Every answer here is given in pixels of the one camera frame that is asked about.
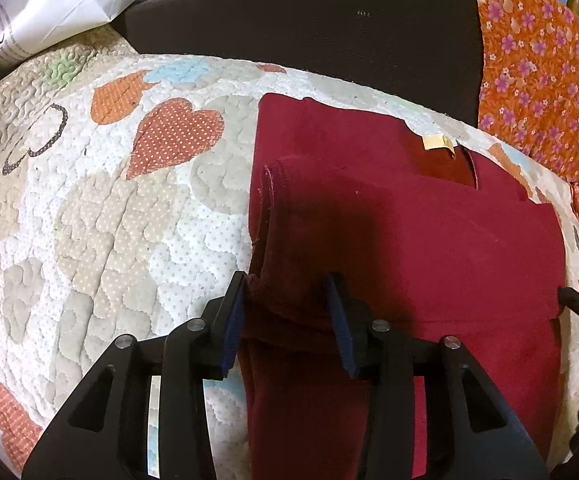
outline folded red garment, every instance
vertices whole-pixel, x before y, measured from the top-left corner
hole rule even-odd
[[[547,453],[565,282],[551,206],[527,200],[476,153],[425,152],[403,121],[277,95],[260,105],[250,200],[252,304],[240,357],[254,480],[355,478],[367,387],[345,376],[337,355],[325,307],[331,270],[406,332],[459,336]],[[420,388],[416,401],[419,475]]]

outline blue gripper pad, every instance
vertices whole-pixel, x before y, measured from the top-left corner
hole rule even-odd
[[[332,327],[336,336],[338,352],[341,355],[343,368],[353,379],[359,375],[359,366],[354,359],[354,341],[349,328],[343,300],[341,299],[332,274],[327,275],[327,308],[332,316]]]
[[[223,355],[220,360],[220,370],[223,372],[223,377],[227,377],[228,371],[234,367],[238,345],[243,332],[243,325],[246,321],[244,286],[245,280],[242,280],[238,287],[236,298],[234,298],[234,304],[228,317],[228,322],[225,326]]]

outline triangular cutout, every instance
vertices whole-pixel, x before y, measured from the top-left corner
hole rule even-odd
[[[504,428],[507,425],[505,416],[499,412],[469,368],[462,369],[461,378],[467,403],[467,416],[472,431],[482,433]]]
[[[111,367],[103,369],[92,388],[85,394],[68,419],[73,428],[100,432],[105,425],[107,401],[112,390],[114,371]]]

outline yellow label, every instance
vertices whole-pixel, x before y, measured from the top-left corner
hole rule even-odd
[[[454,145],[443,134],[429,135],[423,137],[423,147],[425,150],[435,150],[436,148],[447,148],[451,151],[452,156],[456,156]]]

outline metal screw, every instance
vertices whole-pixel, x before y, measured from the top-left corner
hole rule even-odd
[[[132,339],[133,338],[130,334],[119,335],[114,341],[114,344],[116,345],[116,348],[120,348],[122,350],[132,344]]]
[[[202,317],[195,317],[187,322],[187,330],[198,332],[205,328],[205,320]]]
[[[453,335],[448,335],[445,339],[443,339],[443,342],[450,350],[458,350],[460,348],[460,339]]]
[[[389,321],[385,321],[384,319],[375,319],[371,322],[372,330],[376,332],[389,332],[390,326]]]

